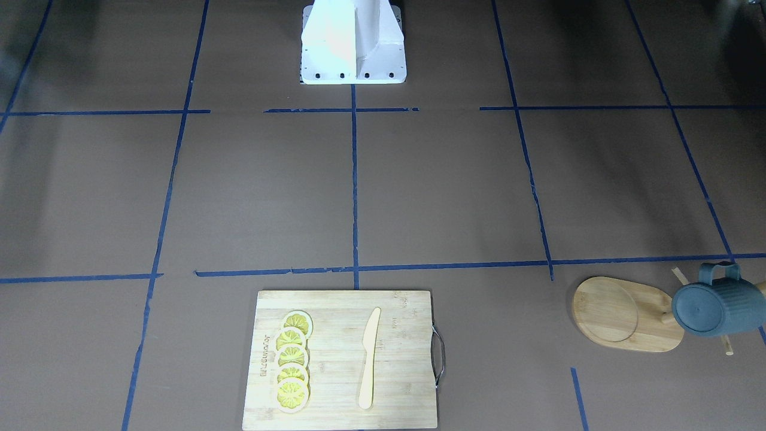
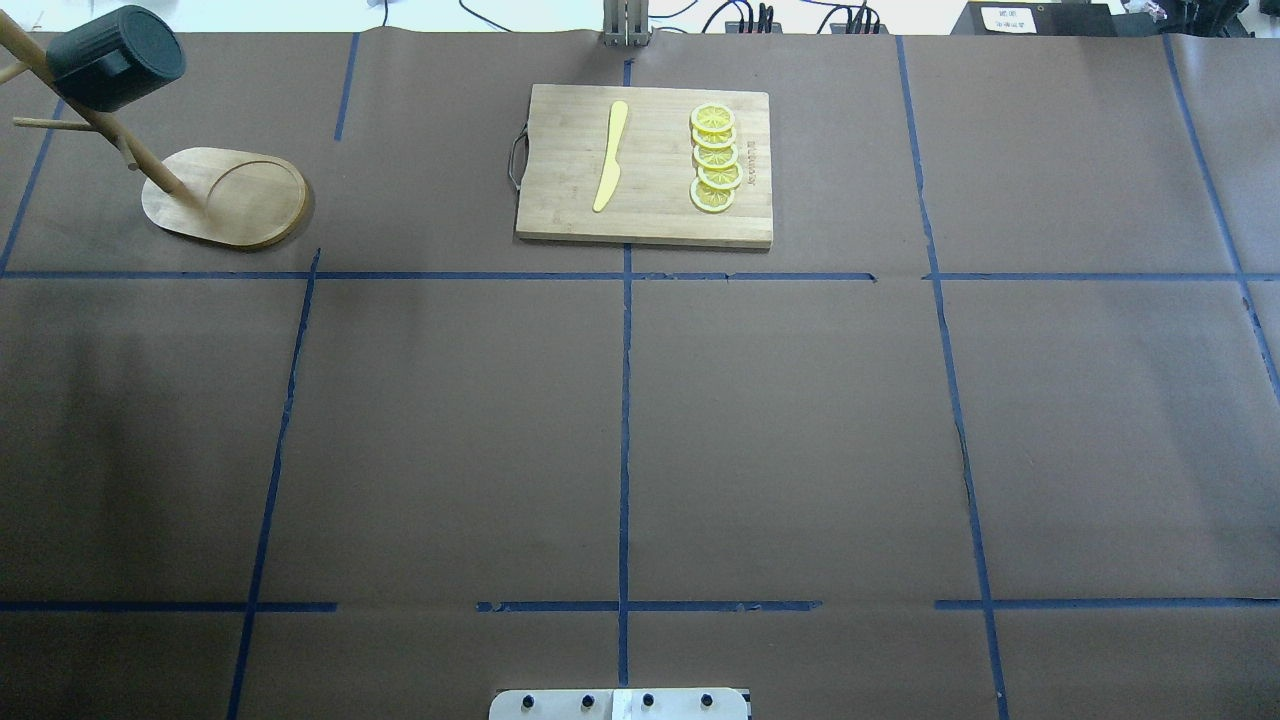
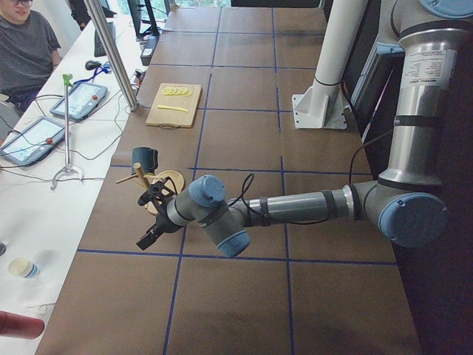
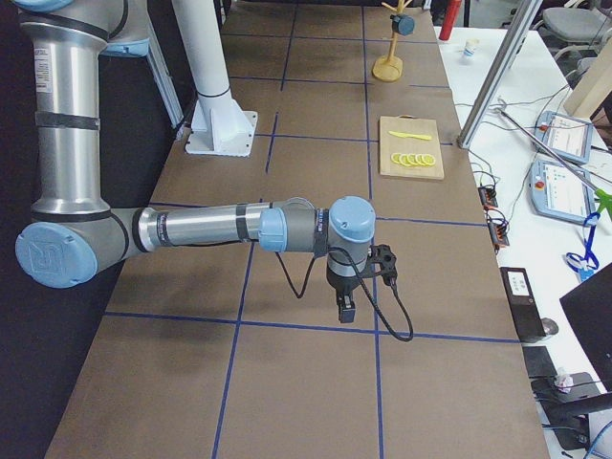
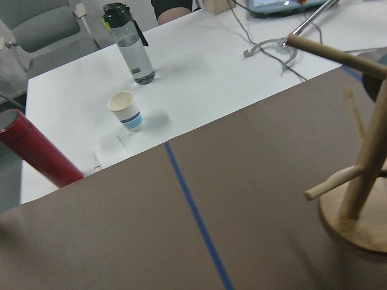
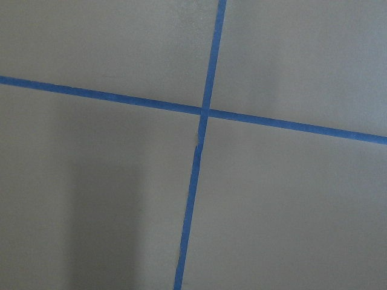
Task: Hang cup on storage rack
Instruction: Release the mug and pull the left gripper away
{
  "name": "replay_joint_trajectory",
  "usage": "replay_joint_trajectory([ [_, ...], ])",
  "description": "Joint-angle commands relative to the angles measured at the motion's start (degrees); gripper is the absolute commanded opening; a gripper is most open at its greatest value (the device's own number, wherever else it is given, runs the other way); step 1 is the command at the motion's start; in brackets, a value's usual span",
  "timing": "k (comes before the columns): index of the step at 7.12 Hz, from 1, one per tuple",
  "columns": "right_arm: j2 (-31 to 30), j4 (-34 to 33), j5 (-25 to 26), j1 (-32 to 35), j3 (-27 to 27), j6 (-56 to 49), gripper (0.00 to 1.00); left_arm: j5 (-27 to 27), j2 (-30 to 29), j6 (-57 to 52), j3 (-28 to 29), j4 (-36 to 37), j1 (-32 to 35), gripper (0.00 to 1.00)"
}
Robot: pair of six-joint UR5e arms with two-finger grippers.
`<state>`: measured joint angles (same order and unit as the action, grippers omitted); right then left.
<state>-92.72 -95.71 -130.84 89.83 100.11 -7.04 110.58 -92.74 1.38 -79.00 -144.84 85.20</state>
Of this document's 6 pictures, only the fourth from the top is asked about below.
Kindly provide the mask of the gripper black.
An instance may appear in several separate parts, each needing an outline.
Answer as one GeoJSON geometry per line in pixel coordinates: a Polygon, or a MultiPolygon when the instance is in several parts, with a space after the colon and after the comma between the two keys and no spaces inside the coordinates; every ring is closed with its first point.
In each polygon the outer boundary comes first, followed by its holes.
{"type": "Polygon", "coordinates": [[[339,322],[352,323],[355,320],[356,306],[351,294],[360,286],[360,281],[355,275],[341,276],[335,272],[327,273],[327,281],[336,292],[339,322]]]}

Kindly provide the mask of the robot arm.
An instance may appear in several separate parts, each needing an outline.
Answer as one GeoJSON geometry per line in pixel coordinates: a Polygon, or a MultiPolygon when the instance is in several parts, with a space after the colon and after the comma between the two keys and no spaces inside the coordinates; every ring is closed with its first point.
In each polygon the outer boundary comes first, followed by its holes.
{"type": "Polygon", "coordinates": [[[308,200],[156,210],[111,208],[100,194],[98,59],[164,63],[143,1],[21,1],[33,42],[41,196],[15,241],[25,273],[71,288],[131,256],[161,247],[256,243],[266,251],[327,260],[339,320],[353,320],[353,292],[371,274],[375,211],[347,196],[329,208],[308,200]]]}

